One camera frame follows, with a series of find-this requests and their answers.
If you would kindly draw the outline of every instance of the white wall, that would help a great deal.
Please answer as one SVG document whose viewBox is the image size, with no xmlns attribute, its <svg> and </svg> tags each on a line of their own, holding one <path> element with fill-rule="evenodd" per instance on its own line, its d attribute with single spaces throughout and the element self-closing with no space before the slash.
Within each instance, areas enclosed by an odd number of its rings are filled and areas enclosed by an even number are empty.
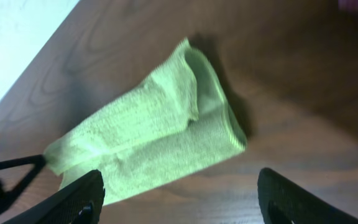
<svg viewBox="0 0 358 224">
<path fill-rule="evenodd" d="M 0 100 L 79 0 L 0 0 Z"/>
</svg>

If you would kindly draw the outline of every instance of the brown wooden surface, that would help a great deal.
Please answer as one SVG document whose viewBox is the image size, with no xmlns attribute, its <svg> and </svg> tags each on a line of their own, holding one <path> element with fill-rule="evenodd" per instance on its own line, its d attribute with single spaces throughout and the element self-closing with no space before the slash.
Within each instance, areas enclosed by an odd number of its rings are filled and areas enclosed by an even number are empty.
<svg viewBox="0 0 358 224">
<path fill-rule="evenodd" d="M 101 223 L 262 223 L 265 166 L 358 217 L 358 16 L 335 1 L 83 0 L 0 103 L 0 161 L 42 153 L 194 36 L 248 150 L 104 207 Z M 45 169 L 0 222 L 59 183 Z"/>
</svg>

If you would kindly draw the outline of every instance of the microfiber cloth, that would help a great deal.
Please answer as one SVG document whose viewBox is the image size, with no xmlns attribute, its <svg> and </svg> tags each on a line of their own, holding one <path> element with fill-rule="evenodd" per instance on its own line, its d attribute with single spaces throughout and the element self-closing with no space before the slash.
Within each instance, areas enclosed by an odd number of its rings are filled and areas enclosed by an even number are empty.
<svg viewBox="0 0 358 224">
<path fill-rule="evenodd" d="M 246 137 L 211 64 L 184 40 L 136 88 L 53 142 L 44 155 L 64 188 L 103 176 L 104 205 L 243 152 Z"/>
</svg>

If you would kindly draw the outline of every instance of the wooden table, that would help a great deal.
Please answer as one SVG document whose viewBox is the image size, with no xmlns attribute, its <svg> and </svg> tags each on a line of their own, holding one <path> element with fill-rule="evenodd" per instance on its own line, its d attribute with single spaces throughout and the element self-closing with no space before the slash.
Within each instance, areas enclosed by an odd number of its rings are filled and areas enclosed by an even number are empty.
<svg viewBox="0 0 358 224">
<path fill-rule="evenodd" d="M 358 217 L 358 16 L 335 1 L 83 0 L 0 103 L 0 161 L 42 153 L 185 37 L 218 71 L 248 150 L 104 207 L 100 223 L 262 223 L 263 167 Z M 45 169 L 0 222 L 59 183 Z"/>
</svg>

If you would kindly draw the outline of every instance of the green microfiber cloth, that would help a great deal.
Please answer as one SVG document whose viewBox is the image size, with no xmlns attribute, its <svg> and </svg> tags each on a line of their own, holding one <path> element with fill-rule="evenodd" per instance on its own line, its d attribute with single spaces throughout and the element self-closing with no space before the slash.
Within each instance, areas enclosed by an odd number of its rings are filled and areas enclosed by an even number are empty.
<svg viewBox="0 0 358 224">
<path fill-rule="evenodd" d="M 243 152 L 246 137 L 206 57 L 184 40 L 139 86 L 45 151 L 64 188 L 101 171 L 104 205 Z"/>
</svg>

